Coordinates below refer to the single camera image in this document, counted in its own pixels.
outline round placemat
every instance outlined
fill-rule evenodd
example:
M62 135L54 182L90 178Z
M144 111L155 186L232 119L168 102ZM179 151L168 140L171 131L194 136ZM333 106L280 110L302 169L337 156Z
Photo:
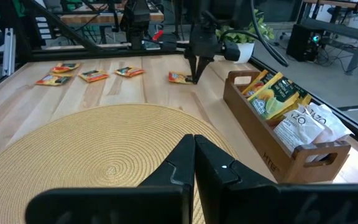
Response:
M164 106L131 104L66 116L0 153L0 223L24 223L27 203L57 187L134 187L184 134L202 134L235 155L208 123ZM198 192L194 223L204 223Z

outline wooden table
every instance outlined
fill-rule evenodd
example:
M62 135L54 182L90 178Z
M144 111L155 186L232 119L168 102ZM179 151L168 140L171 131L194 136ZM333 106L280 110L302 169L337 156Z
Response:
M71 61L83 63L79 72L101 68L112 73L132 65L142 67L146 73L133 78L112 74L90 84L75 77L63 86L34 84L57 62L28 63L0 84L0 152L23 135L77 111L117 103L152 103L178 108L208 122L228 140L241 162L273 180L222 99L229 71L255 68L216 58L220 61L206 68L198 85L168 82L170 70L190 73L182 55Z
M316 4L319 2L319 4L327 4L330 6L340 6L340 7L349 7L354 8L358 2L358 0L351 0L351 1L330 1L330 0L303 0L305 3L312 3Z
M93 4L96 9L99 9L103 4ZM81 6L78 9L75 9L76 12L81 11L90 11L91 9L88 6ZM122 14L118 14L118 22L122 19ZM61 16L60 19L62 22L66 24L85 24L89 22L89 24L103 24L103 23L113 23L114 16L113 15L99 15L95 17L94 14L79 14L79 15L64 15ZM162 22L164 20L164 14L161 11L150 13L150 21Z

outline red object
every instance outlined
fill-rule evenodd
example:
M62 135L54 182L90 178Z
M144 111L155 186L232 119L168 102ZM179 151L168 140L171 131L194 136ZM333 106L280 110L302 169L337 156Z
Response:
M67 69L69 69L69 68L67 68L67 67L53 67L52 71L62 71L62 70L67 70Z
M161 37L161 35L163 34L162 30L159 30L153 37L153 40L158 40L158 38Z

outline green leaves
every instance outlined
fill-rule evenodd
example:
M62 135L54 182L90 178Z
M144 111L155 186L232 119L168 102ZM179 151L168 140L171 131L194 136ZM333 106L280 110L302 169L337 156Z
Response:
M255 16L257 18L257 25L259 28L260 33L262 34L262 37L269 40L274 39L273 29L268 27L266 24L264 24L264 12L259 11L258 9L255 9L254 11ZM222 35L223 32L227 30L232 30L233 28L229 26L222 26L221 30L216 30L216 35L218 38ZM248 28L244 29L251 34L256 34L255 27L252 24L252 22L249 24ZM238 33L230 33L224 36L224 40L228 40L237 44L243 44L243 43L253 43L255 42L255 39L245 35L245 34L238 34Z

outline yellow packet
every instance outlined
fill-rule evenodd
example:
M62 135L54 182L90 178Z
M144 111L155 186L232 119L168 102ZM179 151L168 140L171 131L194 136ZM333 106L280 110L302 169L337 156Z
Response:
M259 73L256 79L251 84L249 84L249 86L245 88L245 90L242 91L242 94L245 97L252 96L273 77L274 77L273 74L269 73L267 70L263 70L262 72Z
M104 70L92 70L89 72L81 73L78 76L87 82L95 82L109 77L109 75Z
M191 75L186 75L180 72L169 72L168 81L173 83L181 83L181 84L194 84L191 81Z
M285 108L283 111L276 114L272 119L284 119L285 113L298 109L299 105L303 105L303 106L309 105L311 101L311 95L297 84L292 83L292 85L299 93L298 99L296 99L296 101L291 106Z
M144 73L144 70L135 67L125 67L117 69L114 73L125 77L134 77L135 75L140 75Z
M261 89L248 98L261 117L270 119L298 99L299 93L291 81L277 73Z
M72 77L74 73L70 72L78 68L80 63L57 63L55 67L50 70L50 75L58 75L60 77Z
M70 80L71 77L59 77L56 75L46 75L41 80L36 81L37 85L51 85L58 86L63 85Z

